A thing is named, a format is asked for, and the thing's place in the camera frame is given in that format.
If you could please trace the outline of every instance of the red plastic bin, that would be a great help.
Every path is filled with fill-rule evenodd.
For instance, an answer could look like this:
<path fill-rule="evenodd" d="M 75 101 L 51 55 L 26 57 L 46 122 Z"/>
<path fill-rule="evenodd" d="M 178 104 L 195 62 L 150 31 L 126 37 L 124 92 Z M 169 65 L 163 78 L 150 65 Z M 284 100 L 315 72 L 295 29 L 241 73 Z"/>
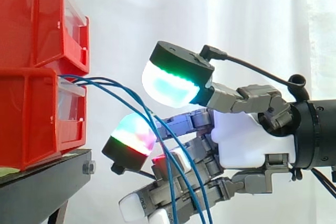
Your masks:
<path fill-rule="evenodd" d="M 86 75 L 88 31 L 72 0 L 0 0 L 0 66 Z"/>
<path fill-rule="evenodd" d="M 0 167 L 25 170 L 86 141 L 86 89 L 47 68 L 0 68 Z"/>

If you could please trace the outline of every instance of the metal bracket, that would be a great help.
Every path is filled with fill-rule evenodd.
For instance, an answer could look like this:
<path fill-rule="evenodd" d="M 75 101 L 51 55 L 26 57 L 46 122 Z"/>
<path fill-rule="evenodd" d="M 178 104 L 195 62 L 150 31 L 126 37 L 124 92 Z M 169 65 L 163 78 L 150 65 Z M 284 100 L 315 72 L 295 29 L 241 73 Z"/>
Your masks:
<path fill-rule="evenodd" d="M 244 188 L 237 193 L 271 194 L 272 174 L 288 172 L 288 154 L 268 154 L 263 167 L 238 172 L 232 177 L 232 182 L 244 183 Z"/>

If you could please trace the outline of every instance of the black cylindrical mount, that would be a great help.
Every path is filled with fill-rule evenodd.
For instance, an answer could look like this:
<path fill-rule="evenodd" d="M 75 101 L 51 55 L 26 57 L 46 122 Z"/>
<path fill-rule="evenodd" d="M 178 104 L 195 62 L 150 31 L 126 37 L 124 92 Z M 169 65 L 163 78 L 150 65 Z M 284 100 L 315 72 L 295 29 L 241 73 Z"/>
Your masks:
<path fill-rule="evenodd" d="M 336 165 L 336 100 L 303 101 L 292 105 L 300 120 L 296 129 L 294 167 Z"/>

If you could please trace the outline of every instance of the white fingertip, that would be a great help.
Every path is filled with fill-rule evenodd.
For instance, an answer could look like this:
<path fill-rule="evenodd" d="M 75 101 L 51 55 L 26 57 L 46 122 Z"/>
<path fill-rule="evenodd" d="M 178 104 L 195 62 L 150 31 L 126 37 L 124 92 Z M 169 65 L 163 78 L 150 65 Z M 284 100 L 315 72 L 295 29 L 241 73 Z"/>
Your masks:
<path fill-rule="evenodd" d="M 119 201 L 119 209 L 125 222 L 132 222 L 145 217 L 140 198 L 137 194 L 129 194 Z"/>
<path fill-rule="evenodd" d="M 170 224 L 167 211 L 158 209 L 148 217 L 149 224 Z"/>
<path fill-rule="evenodd" d="M 175 148 L 171 152 L 172 152 L 172 154 L 176 154 L 177 157 L 178 157 L 178 160 L 181 161 L 184 173 L 190 172 L 191 165 L 190 165 L 190 162 L 189 162 L 188 158 L 184 154 L 183 150 L 181 148 Z"/>

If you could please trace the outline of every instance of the metal screw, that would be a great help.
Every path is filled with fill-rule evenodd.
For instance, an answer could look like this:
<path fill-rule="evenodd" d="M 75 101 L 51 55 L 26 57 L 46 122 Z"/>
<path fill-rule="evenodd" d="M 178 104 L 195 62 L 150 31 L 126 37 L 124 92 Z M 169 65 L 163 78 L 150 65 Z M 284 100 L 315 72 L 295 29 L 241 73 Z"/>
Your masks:
<path fill-rule="evenodd" d="M 83 164 L 83 174 L 92 175 L 96 172 L 96 161 L 86 161 Z"/>

